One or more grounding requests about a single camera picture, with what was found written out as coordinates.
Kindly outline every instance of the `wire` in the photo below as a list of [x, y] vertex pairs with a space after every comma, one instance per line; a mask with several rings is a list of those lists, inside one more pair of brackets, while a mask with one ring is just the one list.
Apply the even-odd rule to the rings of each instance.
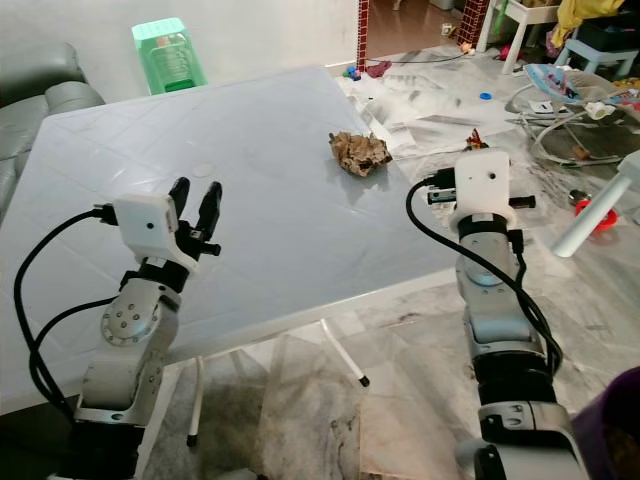
[[[84, 310], [89, 310], [90, 308], [96, 308], [96, 307], [101, 307], [103, 305], [109, 305], [111, 302], [113, 302], [116, 297], [110, 297], [110, 298], [105, 298], [102, 300], [96, 300], [95, 302], [89, 302], [89, 303], [84, 303], [82, 305], [77, 305], [73, 308], [70, 308], [68, 310], [65, 310], [64, 312], [60, 313], [59, 315], [56, 315], [53, 319], [49, 320], [49, 322], [44, 326], [44, 328], [42, 330], [40, 330], [40, 332], [38, 333], [38, 336], [35, 339], [35, 351], [38, 352], [40, 351], [40, 346], [42, 345], [42, 342], [44, 341], [45, 337], [49, 334], [49, 332], [51, 331], [51, 329], [53, 329], [53, 327], [55, 327], [58, 323], [60, 323], [62, 320], [64, 320], [65, 318], [75, 314], [75, 313], [79, 313], [82, 312]], [[36, 358], [35, 355], [32, 353], [31, 355], [29, 355], [29, 371], [35, 371], [36, 370]]]
[[100, 210], [98, 209], [84, 212], [70, 218], [69, 220], [61, 223], [56, 228], [51, 230], [51, 232], [45, 235], [45, 237], [40, 240], [40, 242], [34, 247], [34, 249], [29, 252], [27, 258], [25, 258], [24, 262], [22, 262], [22, 265], [20, 265], [18, 273], [16, 274], [15, 282], [13, 284], [13, 301], [15, 304], [16, 314], [18, 316], [18, 323], [20, 324], [22, 335], [24, 336], [27, 348], [29, 349], [30, 357], [32, 357], [32, 359], [30, 358], [29, 361], [29, 372], [31, 374], [31, 379], [33, 380], [33, 383], [35, 384], [38, 391], [42, 394], [42, 396], [46, 398], [54, 407], [60, 410], [70, 421], [73, 421], [73, 411], [67, 404], [62, 391], [51, 376], [49, 369], [40, 356], [40, 352], [36, 348], [36, 342], [33, 338], [31, 328], [29, 327], [29, 321], [27, 319], [27, 315], [24, 310], [24, 304], [22, 302], [22, 281], [24, 280], [24, 276], [27, 273], [27, 270], [31, 263], [33, 263], [37, 255], [45, 246], [47, 246], [49, 242], [51, 242], [51, 240], [53, 240], [60, 233], [74, 224], [87, 218], [99, 216]]
[[524, 261], [521, 253], [516, 253], [516, 259], [518, 260], [518, 265], [520, 265], [516, 274], [516, 284], [522, 288], [522, 280], [524, 280], [524, 274], [527, 273], [527, 262]]
[[[407, 210], [407, 215], [409, 216], [409, 219], [411, 220], [411, 222], [418, 228], [418, 230], [420, 230], [422, 233], [432, 238], [436, 242], [441, 243], [442, 245], [449, 247], [452, 250], [455, 250], [459, 254], [464, 255], [465, 257], [469, 258], [470, 260], [473, 260], [480, 266], [487, 269], [493, 275], [495, 275], [500, 280], [502, 280], [505, 283], [505, 285], [507, 285], [509, 288], [511, 288], [511, 290], [513, 290], [516, 293], [516, 295], [518, 296], [518, 301], [520, 302], [520, 305], [523, 307], [523, 312], [525, 316], [527, 317], [531, 325], [538, 331], [540, 336], [544, 338], [546, 341], [547, 366], [549, 368], [550, 374], [553, 376], [558, 371], [562, 363], [562, 357], [563, 357], [562, 349], [560, 348], [558, 343], [555, 341], [555, 339], [551, 335], [551, 329], [549, 328], [547, 319], [545, 318], [543, 313], [540, 311], [540, 308], [538, 307], [536, 302], [534, 302], [534, 300], [529, 296], [529, 294], [527, 294], [527, 292], [525, 292], [522, 289], [522, 287], [518, 285], [516, 281], [514, 281], [509, 275], [507, 275], [505, 272], [503, 272], [498, 267], [496, 267], [493, 263], [491, 263], [484, 257], [481, 257], [477, 253], [472, 252], [471, 250], [463, 247], [462, 245], [459, 245], [449, 240], [448, 238], [443, 237], [442, 235], [434, 232], [425, 224], [423, 224], [418, 219], [418, 217], [416, 217], [415, 213], [413, 212], [413, 206], [412, 206], [413, 197], [415, 196], [415, 193], [420, 188], [425, 186], [427, 186], [427, 180], [422, 180], [421, 182], [418, 182], [414, 186], [412, 186], [411, 189], [409, 190], [409, 193], [407, 194], [406, 210]], [[525, 265], [524, 266], [525, 270], [522, 271], [522, 277], [524, 277], [524, 272], [526, 271], [526, 264], [524, 265]]]
[[377, 58], [365, 58], [365, 60], [369, 61], [369, 62], [391, 62], [391, 63], [440, 63], [440, 62], [448, 62], [449, 60], [456, 60], [458, 58], [464, 57], [466, 55], [466, 53], [461, 53], [460, 55], [458, 55], [457, 57], [451, 57], [451, 58], [441, 58], [439, 60], [423, 60], [420, 62], [401, 62], [401, 61], [394, 61], [394, 60], [378, 60]]
[[[516, 259], [518, 260], [518, 273], [516, 274], [516, 284], [518, 287], [522, 288], [522, 281], [524, 280], [524, 274], [527, 272], [527, 262], [524, 261], [524, 256], [522, 253], [516, 253]], [[527, 320], [531, 322], [533, 325], [535, 323], [535, 319], [532, 320], [531, 310], [528, 308], [528, 305], [522, 300], [520, 296], [518, 296], [518, 303], [520, 304], [520, 308], [524, 312], [524, 315], [527, 317]], [[560, 368], [560, 364], [562, 363], [563, 353], [562, 350], [555, 349], [553, 345], [549, 343], [549, 341], [545, 338], [545, 344], [547, 347], [547, 352], [551, 352], [549, 354], [549, 368], [552, 372], [556, 372], [558, 368]]]

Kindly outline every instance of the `yellow cloth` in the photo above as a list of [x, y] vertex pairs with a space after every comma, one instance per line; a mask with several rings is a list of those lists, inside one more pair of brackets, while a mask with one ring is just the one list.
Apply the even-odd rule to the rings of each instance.
[[564, 39], [587, 18], [615, 15], [624, 0], [562, 0], [558, 7], [558, 26], [553, 31], [551, 43], [560, 48]]

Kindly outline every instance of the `crumpled brown paper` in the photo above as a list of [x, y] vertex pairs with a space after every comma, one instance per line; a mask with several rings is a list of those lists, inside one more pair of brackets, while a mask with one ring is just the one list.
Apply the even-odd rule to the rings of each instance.
[[380, 165], [393, 160], [387, 144], [373, 134], [364, 137], [340, 132], [338, 135], [330, 133], [329, 138], [333, 156], [340, 166], [361, 177], [366, 177]]

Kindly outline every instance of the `white table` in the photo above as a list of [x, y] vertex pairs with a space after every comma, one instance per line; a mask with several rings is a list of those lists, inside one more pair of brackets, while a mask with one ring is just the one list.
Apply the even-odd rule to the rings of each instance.
[[[39, 403], [15, 317], [15, 273], [52, 227], [125, 192], [167, 192], [191, 180], [194, 220], [213, 180], [222, 212], [187, 282], [170, 361], [257, 341], [321, 317], [454, 279], [454, 254], [406, 218], [409, 188], [388, 168], [363, 179], [332, 158], [329, 132], [368, 131], [320, 67], [56, 115], [45, 120], [0, 229], [2, 412]], [[428, 212], [419, 215], [442, 230]], [[114, 227], [87, 220], [65, 232], [24, 282], [32, 327], [117, 292], [133, 256]], [[74, 393], [98, 335], [99, 311], [65, 319], [43, 345]]]
[[[511, 42], [511, 48], [509, 54], [502, 67], [503, 75], [511, 75], [513, 72], [513, 66], [518, 60], [518, 52], [522, 46], [522, 40], [524, 40], [524, 34], [528, 25], [540, 25], [543, 23], [551, 23], [558, 21], [558, 6], [552, 5], [549, 7], [535, 7], [527, 8], [516, 0], [490, 0], [487, 14], [484, 17], [484, 23], [482, 24], [482, 31], [480, 32], [480, 39], [478, 40], [477, 50], [484, 52], [487, 50], [487, 40], [489, 38], [489, 30], [491, 29], [491, 22], [493, 20], [494, 9], [502, 9], [504, 2], [507, 3], [505, 15], [518, 22], [518, 30]], [[538, 35], [537, 27], [531, 32], [530, 40], [535, 39]]]

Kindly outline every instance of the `doorway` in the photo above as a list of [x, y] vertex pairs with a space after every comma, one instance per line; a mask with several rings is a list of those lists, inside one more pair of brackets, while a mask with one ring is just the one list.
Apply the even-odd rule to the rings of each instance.
[[455, 45], [455, 37], [442, 35], [444, 23], [457, 26], [459, 20], [450, 10], [441, 10], [429, 0], [368, 0], [368, 28], [366, 38], [361, 39], [366, 49], [362, 50], [366, 58], [373, 59]]

